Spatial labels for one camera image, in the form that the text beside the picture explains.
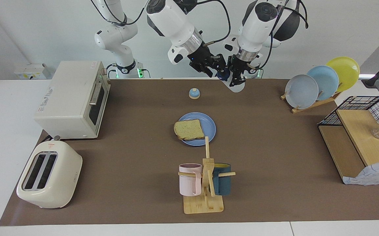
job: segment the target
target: toaster slot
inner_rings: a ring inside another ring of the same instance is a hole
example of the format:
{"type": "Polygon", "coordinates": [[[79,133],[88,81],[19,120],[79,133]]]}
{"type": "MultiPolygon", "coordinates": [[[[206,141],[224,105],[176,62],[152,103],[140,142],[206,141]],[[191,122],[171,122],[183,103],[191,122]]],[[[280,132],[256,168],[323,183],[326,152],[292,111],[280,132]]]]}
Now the toaster slot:
{"type": "Polygon", "coordinates": [[[51,175],[58,154],[55,151],[43,151],[35,156],[32,167],[23,181],[23,190],[37,191],[44,188],[51,175]]]}
{"type": "Polygon", "coordinates": [[[53,169],[56,157],[57,157],[57,154],[50,155],[47,165],[45,166],[44,173],[42,173],[41,180],[39,181],[38,189],[44,188],[45,185],[47,184],[48,177],[50,176],[51,170],[53,169]]]}
{"type": "Polygon", "coordinates": [[[38,176],[39,170],[41,169],[42,163],[44,163],[46,154],[39,154],[38,158],[36,158],[35,166],[32,169],[32,172],[27,179],[26,185],[24,189],[31,189],[33,184],[35,183],[36,177],[38,176]]]}

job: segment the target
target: toast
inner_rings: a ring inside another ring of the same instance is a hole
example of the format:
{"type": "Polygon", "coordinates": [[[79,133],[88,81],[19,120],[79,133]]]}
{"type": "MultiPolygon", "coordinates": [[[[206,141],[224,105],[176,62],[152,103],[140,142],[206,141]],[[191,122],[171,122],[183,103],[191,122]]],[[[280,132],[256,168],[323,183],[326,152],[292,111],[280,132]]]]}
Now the toast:
{"type": "Polygon", "coordinates": [[[204,139],[205,137],[199,119],[178,121],[173,126],[173,130],[180,140],[190,141],[194,139],[204,139]]]}

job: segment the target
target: electrical socket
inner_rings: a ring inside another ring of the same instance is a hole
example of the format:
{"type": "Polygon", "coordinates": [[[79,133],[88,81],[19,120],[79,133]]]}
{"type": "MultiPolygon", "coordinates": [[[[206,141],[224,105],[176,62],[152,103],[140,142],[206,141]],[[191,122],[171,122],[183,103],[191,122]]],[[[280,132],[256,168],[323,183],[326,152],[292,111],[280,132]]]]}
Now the electrical socket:
{"type": "Polygon", "coordinates": [[[51,79],[47,66],[38,63],[17,66],[14,74],[18,79],[51,79]]]}

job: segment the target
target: mug handle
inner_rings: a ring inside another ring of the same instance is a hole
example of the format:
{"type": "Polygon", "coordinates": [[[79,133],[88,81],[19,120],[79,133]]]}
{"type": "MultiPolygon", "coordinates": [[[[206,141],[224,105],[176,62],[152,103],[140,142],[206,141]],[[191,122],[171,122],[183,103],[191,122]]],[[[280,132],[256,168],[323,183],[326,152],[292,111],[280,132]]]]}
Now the mug handle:
{"type": "Polygon", "coordinates": [[[192,194],[194,196],[198,196],[201,194],[201,173],[193,171],[192,173],[195,174],[195,192],[192,194]]]}

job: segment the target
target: black wire rack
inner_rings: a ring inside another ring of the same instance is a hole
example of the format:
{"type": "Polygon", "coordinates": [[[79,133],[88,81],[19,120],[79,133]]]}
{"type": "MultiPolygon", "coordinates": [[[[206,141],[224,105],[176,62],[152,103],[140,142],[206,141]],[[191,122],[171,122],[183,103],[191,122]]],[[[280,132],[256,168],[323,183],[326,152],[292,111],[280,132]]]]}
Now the black wire rack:
{"type": "Polygon", "coordinates": [[[347,98],[341,105],[333,110],[327,117],[325,117],[318,125],[319,126],[342,126],[340,118],[337,115],[338,109],[355,109],[355,110],[369,110],[374,119],[379,123],[379,96],[378,97],[365,97],[355,96],[347,98]]]}

